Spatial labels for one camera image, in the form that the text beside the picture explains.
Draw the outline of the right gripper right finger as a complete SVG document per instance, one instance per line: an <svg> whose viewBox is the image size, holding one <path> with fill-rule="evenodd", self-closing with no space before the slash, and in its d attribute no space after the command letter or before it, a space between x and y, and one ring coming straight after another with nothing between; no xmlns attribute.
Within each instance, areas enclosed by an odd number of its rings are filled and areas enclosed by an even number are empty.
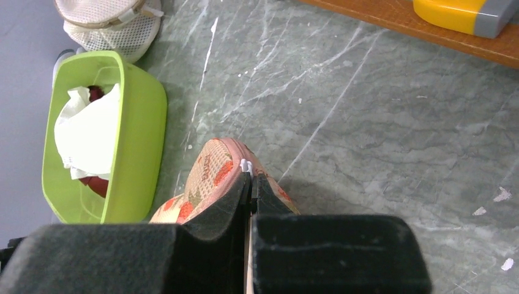
<svg viewBox="0 0 519 294"><path fill-rule="evenodd" d="M265 176L252 186L252 293L431 293L416 237L382 214L297 215Z"/></svg>

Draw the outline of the floral mesh laundry bag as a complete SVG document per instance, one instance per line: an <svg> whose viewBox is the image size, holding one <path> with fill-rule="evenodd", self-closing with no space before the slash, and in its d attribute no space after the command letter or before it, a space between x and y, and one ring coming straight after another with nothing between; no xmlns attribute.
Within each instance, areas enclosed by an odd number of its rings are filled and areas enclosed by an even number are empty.
<svg viewBox="0 0 519 294"><path fill-rule="evenodd" d="M152 224L173 224L166 293L257 293L262 277L286 267L261 250L260 220L298 209L255 153L233 138L202 147L183 193L161 205Z"/></svg>

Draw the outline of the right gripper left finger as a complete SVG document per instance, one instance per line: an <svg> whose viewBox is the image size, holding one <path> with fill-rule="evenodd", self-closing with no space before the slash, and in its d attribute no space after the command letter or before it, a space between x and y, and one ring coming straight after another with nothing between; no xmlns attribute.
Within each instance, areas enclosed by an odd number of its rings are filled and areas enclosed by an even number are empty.
<svg viewBox="0 0 519 294"><path fill-rule="evenodd" d="M251 177L185 224L41 227L15 249L2 293L245 293Z"/></svg>

